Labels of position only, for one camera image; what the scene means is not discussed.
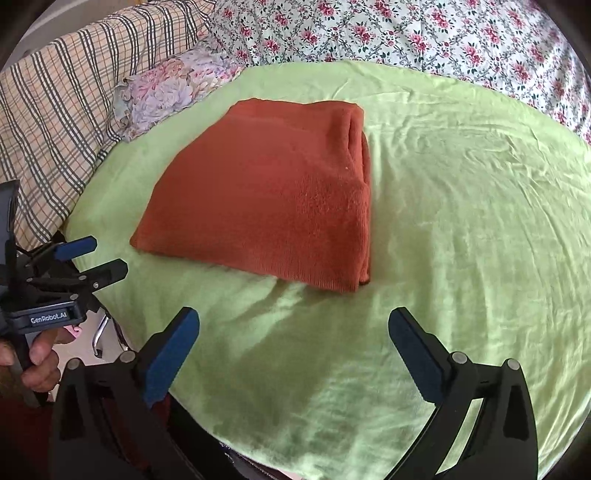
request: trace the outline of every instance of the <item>green bedsheet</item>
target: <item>green bedsheet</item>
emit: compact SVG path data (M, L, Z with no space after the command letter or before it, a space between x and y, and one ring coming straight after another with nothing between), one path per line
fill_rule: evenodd
M175 153L252 97L364 108L372 280L357 293L129 246ZM589 409L590 161L588 147L558 123L467 83L371 63L254 67L118 145L66 236L99 241L80 269L116 257L129 264L127 279L100 298L137 346L183 305L198 310L201 334L173 393L205 429L253 459L308 480L381 480L432 412L388 337L390 311L406 306L451 351L521 362L542 476Z

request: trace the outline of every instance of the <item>bed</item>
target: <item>bed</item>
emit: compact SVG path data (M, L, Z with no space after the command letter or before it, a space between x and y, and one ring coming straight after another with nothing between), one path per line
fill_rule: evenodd
M66 35L3 72L3 175L24 179L18 239L31 247L58 229L69 239L92 234L99 249L81 269L124 258L129 278L101 300L136 345L180 306L194 306L203 335L173 393L208 432L258 462L308 480L388 473L429 415L387 345L387 314L403 304L449 348L484 363L521 361L542 478L589 412L583 62L533 2L422 2L420 11L414 2L360 4L292 2L298 17L264 0L155 2ZM470 16L478 28L459 29ZM343 30L339 21L352 25L349 37L329 35ZM393 32L391 46L376 40L384 22L394 25L384 34ZM119 142L116 86L200 43L248 68ZM535 63L532 46L543 61ZM451 71L443 59L462 62L451 61ZM375 271L357 296L129 246L175 153L253 96L364 108L375 162ZM163 293L163 283L174 288Z

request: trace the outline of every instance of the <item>label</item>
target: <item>label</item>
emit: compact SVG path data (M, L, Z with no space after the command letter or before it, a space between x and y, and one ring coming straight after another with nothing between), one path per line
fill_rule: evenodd
M45 322L62 322L70 318L66 309L53 310L47 313L39 313L37 315L31 315L29 321L31 325L37 325Z

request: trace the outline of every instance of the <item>towel fold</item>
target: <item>towel fold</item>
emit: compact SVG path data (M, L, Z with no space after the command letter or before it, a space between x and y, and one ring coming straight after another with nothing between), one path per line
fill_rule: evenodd
M179 152L130 243L339 292L369 281L363 110L251 99Z

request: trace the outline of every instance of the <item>pink floral pattern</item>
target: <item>pink floral pattern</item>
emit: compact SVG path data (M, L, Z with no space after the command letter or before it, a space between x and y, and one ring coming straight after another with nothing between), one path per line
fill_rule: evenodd
M497 90L591 140L588 75L535 0L217 0L240 64L365 60Z
M225 9L222 15L231 19L233 12ZM219 46L211 39L200 42L117 85L113 111L123 129L123 139L130 141L146 133L239 75L244 67L217 53L217 49Z

